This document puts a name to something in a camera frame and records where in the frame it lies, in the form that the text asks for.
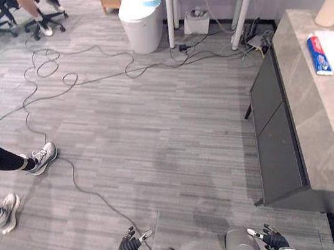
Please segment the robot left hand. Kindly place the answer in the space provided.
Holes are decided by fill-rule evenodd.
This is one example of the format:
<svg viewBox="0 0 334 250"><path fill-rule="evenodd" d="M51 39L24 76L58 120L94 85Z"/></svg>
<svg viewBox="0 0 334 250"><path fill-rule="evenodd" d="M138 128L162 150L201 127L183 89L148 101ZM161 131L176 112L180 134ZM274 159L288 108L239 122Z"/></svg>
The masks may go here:
<svg viewBox="0 0 334 250"><path fill-rule="evenodd" d="M133 226L129 227L119 244L118 250L138 250L152 236L154 230L148 229L139 238L134 237L135 233L136 229Z"/></svg>

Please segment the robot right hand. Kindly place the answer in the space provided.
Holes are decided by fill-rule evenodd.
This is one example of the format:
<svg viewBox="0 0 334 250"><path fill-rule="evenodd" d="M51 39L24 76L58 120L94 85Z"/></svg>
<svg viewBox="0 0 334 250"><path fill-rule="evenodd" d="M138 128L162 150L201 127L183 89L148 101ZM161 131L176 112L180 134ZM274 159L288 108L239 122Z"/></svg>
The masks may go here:
<svg viewBox="0 0 334 250"><path fill-rule="evenodd" d="M251 228L248 228L246 231L250 236L263 241L264 244L266 244L266 248L269 250L280 250L289 247L286 238L273 226L265 223L263 227L263 232Z"/></svg>

